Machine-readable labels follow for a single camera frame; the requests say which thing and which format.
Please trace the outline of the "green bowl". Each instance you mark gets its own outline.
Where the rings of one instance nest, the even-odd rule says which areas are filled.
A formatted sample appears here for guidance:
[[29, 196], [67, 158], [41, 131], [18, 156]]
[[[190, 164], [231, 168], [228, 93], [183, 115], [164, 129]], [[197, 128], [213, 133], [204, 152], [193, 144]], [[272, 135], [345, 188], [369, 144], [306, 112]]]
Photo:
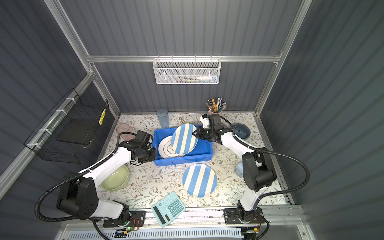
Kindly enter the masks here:
[[100, 186], [103, 190], [114, 192], [124, 188], [128, 184], [129, 179], [129, 169], [126, 165], [122, 165], [109, 175]]

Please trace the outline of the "blue grey bowl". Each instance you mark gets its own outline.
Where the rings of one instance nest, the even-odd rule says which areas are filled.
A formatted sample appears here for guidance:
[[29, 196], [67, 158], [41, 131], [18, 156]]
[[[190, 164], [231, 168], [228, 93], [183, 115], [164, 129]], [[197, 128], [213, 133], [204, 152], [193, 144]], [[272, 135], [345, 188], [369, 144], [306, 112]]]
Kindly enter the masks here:
[[235, 134], [243, 140], [248, 139], [251, 135], [251, 130], [244, 124], [234, 124], [233, 130]]

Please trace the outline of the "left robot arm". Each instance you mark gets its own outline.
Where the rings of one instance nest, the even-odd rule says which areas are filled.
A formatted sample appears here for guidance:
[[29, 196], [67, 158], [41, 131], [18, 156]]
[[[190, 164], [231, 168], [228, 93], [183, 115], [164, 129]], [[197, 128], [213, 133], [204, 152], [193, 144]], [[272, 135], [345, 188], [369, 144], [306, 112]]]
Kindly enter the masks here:
[[117, 142], [112, 153], [80, 171], [79, 178], [63, 184], [57, 201], [58, 210], [80, 220], [108, 218], [120, 224], [129, 222], [129, 207], [116, 201], [99, 199], [97, 188], [119, 167], [131, 161], [137, 160], [142, 164], [156, 159], [153, 136], [143, 131], [134, 135], [132, 140]]

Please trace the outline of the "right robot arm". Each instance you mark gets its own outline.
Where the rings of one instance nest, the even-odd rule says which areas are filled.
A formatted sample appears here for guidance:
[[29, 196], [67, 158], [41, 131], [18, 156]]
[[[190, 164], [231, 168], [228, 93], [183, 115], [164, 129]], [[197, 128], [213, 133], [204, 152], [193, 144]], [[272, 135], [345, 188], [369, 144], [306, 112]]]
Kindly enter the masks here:
[[250, 144], [236, 135], [232, 125], [225, 127], [222, 120], [224, 117], [218, 114], [202, 115], [202, 126], [198, 127], [193, 135], [200, 140], [225, 146], [242, 159], [246, 189], [239, 200], [237, 210], [239, 214], [248, 214], [256, 210], [261, 195], [277, 179], [277, 174], [271, 156], [264, 153], [266, 148], [253, 150]]

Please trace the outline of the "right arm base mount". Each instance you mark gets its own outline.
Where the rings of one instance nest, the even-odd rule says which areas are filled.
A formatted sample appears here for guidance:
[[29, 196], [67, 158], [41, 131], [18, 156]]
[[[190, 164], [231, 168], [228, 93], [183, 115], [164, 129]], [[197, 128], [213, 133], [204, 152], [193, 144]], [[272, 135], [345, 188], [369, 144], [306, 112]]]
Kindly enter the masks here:
[[238, 202], [236, 208], [226, 208], [223, 210], [223, 215], [225, 218], [225, 223], [227, 225], [236, 225], [236, 224], [256, 224], [260, 225], [265, 223], [263, 219], [263, 211], [261, 208], [251, 209], [246, 211]]

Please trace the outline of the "blue white striped plate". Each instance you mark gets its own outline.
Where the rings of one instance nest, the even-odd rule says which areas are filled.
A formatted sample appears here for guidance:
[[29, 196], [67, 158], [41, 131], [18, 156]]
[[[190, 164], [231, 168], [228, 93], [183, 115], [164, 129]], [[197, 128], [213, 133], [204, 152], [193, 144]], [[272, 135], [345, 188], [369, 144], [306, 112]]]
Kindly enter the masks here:
[[177, 127], [172, 135], [172, 150], [183, 156], [190, 153], [198, 143], [198, 139], [193, 135], [196, 130], [196, 126], [192, 124], [183, 124]]

